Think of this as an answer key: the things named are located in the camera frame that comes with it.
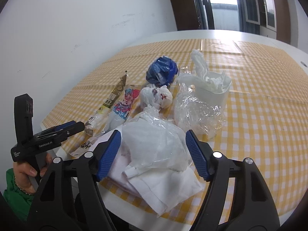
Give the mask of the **person's left hand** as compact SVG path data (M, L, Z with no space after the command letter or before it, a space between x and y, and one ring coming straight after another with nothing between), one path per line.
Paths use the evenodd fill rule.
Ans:
M36 177L38 172L27 162L13 163L14 182L17 188L26 194L34 194L36 190L29 177Z

